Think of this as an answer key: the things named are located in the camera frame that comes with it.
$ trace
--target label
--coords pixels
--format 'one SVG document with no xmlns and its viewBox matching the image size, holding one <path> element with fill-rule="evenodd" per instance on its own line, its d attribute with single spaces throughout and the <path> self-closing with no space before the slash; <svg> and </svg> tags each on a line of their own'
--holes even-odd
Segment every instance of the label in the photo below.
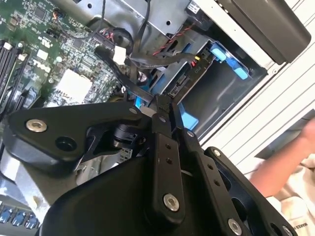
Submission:
<svg viewBox="0 0 315 236">
<path fill-rule="evenodd" d="M 187 8 L 194 14 L 197 14 L 200 10 L 200 7 L 194 1 L 191 1 Z"/>
</svg>

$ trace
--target bolt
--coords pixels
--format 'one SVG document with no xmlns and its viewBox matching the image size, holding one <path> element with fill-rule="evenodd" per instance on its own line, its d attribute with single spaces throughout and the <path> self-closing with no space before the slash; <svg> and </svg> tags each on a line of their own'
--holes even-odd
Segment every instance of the bolt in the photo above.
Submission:
<svg viewBox="0 0 315 236">
<path fill-rule="evenodd" d="M 194 134 L 193 134 L 190 130 L 187 131 L 187 134 L 188 134 L 189 136 L 191 136 L 191 137 L 194 136 Z"/>
<path fill-rule="evenodd" d="M 138 114 L 137 111 L 135 109 L 133 109 L 133 108 L 130 108 L 129 111 L 134 113 L 134 114 Z"/>
<path fill-rule="evenodd" d="M 179 210 L 179 202 L 172 194 L 168 193 L 163 197 L 164 205 L 171 211 Z"/>
<path fill-rule="evenodd" d="M 234 219 L 229 219 L 227 223 L 234 234 L 242 235 L 242 228 Z"/>
<path fill-rule="evenodd" d="M 160 121 L 162 121 L 163 123 L 166 122 L 166 119 L 164 117 L 159 117 Z"/>
<path fill-rule="evenodd" d="M 287 228 L 287 226 L 283 225 L 282 228 L 288 236 L 293 236 L 293 233 Z"/>
<path fill-rule="evenodd" d="M 35 133 L 41 133 L 47 130 L 47 125 L 42 120 L 30 119 L 28 122 L 26 122 L 26 128 Z"/>
<path fill-rule="evenodd" d="M 214 153 L 216 156 L 221 156 L 221 153 L 220 153 L 218 150 L 216 150 L 216 149 L 213 150 L 213 153 Z"/>
</svg>

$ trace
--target black cable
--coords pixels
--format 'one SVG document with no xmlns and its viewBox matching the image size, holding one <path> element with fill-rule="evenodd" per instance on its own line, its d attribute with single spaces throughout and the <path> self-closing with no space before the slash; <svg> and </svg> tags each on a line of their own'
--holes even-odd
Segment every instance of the black cable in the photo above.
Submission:
<svg viewBox="0 0 315 236">
<path fill-rule="evenodd" d="M 88 36 L 86 37 L 82 37 L 82 38 L 79 38 L 79 37 L 76 37 L 76 36 L 73 36 L 71 34 L 69 34 L 67 31 L 65 31 L 65 29 L 63 28 L 62 24 L 59 22 L 58 20 L 58 15 L 56 15 L 55 17 L 55 14 L 57 14 L 57 12 L 54 12 L 54 19 L 55 21 L 57 22 L 57 25 L 61 28 L 61 31 L 68 37 L 68 38 L 72 38 L 72 39 L 79 39 L 79 40 L 85 40 L 85 39 L 89 39 L 89 38 L 92 38 L 94 35 L 97 34 L 97 32 L 100 31 L 101 27 L 102 27 L 102 23 L 103 23 L 103 20 L 104 20 L 104 17 L 105 17 L 105 5 L 106 5 L 106 0 L 103 0 L 103 8 L 102 8 L 102 17 L 99 21 L 99 25 L 98 27 L 92 31 Z"/>
<path fill-rule="evenodd" d="M 113 32 L 114 37 L 122 37 L 125 38 L 129 41 L 128 46 L 126 47 L 126 53 L 129 55 L 132 53 L 133 48 L 134 48 L 134 42 L 133 42 L 133 38 L 131 36 L 131 34 L 124 28 L 109 28 L 108 31 Z"/>
<path fill-rule="evenodd" d="M 150 10 L 151 10 L 151 0 L 147 0 L 147 13 L 146 13 L 146 16 L 145 16 L 140 28 L 139 28 L 139 31 L 136 35 L 136 38 L 134 39 L 134 45 L 133 45 L 133 50 L 132 50 L 131 54 L 138 54 L 138 52 L 140 50 L 142 37 L 143 37 L 144 31 L 146 29 L 147 23 L 149 21 Z M 130 79 L 134 83 L 136 83 L 137 79 L 138 79 L 138 69 L 137 69 L 137 66 L 135 63 L 133 63 L 130 67 Z"/>
<path fill-rule="evenodd" d="M 155 56 L 151 55 L 145 55 L 145 54 L 132 54 L 130 55 L 130 59 L 132 61 L 138 62 L 140 64 L 144 65 L 151 65 L 156 67 L 162 67 L 167 66 L 175 62 L 179 61 L 188 61 L 192 62 L 195 59 L 194 54 L 190 53 L 178 53 L 172 57 L 164 57 L 164 58 L 157 58 Z"/>
<path fill-rule="evenodd" d="M 141 97 L 146 102 L 151 102 L 153 95 L 147 91 L 144 91 L 142 88 L 134 84 L 125 74 L 123 74 L 114 61 L 109 57 L 108 51 L 100 46 L 95 49 L 95 54 L 109 66 L 112 70 L 116 79 L 123 85 L 125 88 L 133 93 L 134 95 Z"/>
</svg>

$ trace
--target black plastic housing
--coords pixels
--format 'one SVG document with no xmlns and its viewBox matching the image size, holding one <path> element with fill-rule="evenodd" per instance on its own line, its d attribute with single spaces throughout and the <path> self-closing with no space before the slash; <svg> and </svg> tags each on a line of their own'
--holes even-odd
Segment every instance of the black plastic housing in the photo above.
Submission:
<svg viewBox="0 0 315 236">
<path fill-rule="evenodd" d="M 284 0 L 218 3 L 277 64 L 294 61 L 311 41 L 311 34 Z"/>
</svg>

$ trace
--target ram slot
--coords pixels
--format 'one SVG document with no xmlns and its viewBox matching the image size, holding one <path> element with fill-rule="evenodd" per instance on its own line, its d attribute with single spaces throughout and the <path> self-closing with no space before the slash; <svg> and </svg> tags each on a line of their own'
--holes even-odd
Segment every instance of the ram slot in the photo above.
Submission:
<svg viewBox="0 0 315 236">
<path fill-rule="evenodd" d="M 5 97 L 5 91 L 18 54 L 18 49 L 13 48 L 5 41 L 0 41 L 0 104 Z"/>
</svg>

